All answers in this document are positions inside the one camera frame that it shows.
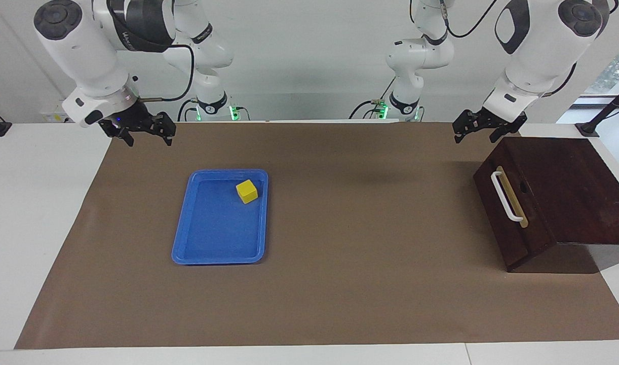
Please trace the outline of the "yellow cube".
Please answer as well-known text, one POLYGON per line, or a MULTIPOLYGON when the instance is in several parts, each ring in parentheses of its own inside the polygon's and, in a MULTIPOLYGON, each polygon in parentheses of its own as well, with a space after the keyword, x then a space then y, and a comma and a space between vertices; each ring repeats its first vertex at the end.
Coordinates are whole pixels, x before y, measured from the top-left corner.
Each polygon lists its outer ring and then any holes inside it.
POLYGON ((236 192, 243 204, 248 205, 259 197, 258 189, 252 180, 247 179, 236 185, 236 192))

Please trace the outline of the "dark wooden drawer cabinet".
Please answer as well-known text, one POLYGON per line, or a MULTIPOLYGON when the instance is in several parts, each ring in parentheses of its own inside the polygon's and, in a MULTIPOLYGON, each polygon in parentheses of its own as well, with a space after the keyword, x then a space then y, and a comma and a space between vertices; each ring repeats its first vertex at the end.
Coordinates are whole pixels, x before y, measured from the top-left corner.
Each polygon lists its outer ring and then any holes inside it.
MULTIPOLYGON (((549 241, 535 260, 542 273, 594 274, 619 264, 619 181, 588 139, 504 138, 549 241)), ((497 168, 492 183, 508 218, 527 226, 497 168)))

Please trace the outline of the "black clamp stand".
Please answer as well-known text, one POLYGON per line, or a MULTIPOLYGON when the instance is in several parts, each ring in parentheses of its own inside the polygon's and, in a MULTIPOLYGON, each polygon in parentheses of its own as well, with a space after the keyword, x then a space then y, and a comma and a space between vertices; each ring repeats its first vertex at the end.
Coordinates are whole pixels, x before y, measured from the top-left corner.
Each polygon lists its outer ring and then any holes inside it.
POLYGON ((610 118, 611 116, 615 116, 615 110, 619 110, 619 94, 616 95, 613 100, 607 104, 596 116, 594 116, 589 122, 585 123, 576 123, 575 127, 580 132, 582 136, 585 137, 599 137, 599 134, 595 131, 598 125, 610 118))

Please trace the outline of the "blue plastic tray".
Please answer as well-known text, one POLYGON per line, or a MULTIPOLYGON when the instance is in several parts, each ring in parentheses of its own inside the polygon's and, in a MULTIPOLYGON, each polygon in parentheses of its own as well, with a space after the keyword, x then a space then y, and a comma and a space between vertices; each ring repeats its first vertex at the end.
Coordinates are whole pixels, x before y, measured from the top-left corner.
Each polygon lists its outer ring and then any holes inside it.
POLYGON ((268 173, 263 169, 199 169, 189 176, 171 259, 183 266, 254 264, 266 248, 268 173), (236 185, 259 193, 242 203, 236 185))

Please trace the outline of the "window with greenery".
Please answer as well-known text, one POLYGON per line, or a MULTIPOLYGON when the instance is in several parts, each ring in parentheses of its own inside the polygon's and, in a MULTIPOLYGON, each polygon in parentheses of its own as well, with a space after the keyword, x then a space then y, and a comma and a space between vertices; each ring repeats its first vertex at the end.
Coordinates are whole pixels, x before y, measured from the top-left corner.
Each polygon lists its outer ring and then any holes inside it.
POLYGON ((609 65, 599 74, 595 81, 588 86, 583 95, 616 95, 619 85, 619 53, 609 65))

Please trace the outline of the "brown table mat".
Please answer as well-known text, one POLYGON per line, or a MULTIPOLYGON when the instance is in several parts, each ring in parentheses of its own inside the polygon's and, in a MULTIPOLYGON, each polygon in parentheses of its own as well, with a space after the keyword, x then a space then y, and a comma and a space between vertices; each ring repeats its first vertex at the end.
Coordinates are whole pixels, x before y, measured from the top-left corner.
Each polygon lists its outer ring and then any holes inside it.
POLYGON ((507 273, 446 123, 182 123, 113 139, 16 342, 69 347, 619 340, 599 273, 507 273), (268 173, 256 264, 182 266, 189 176, 268 173))

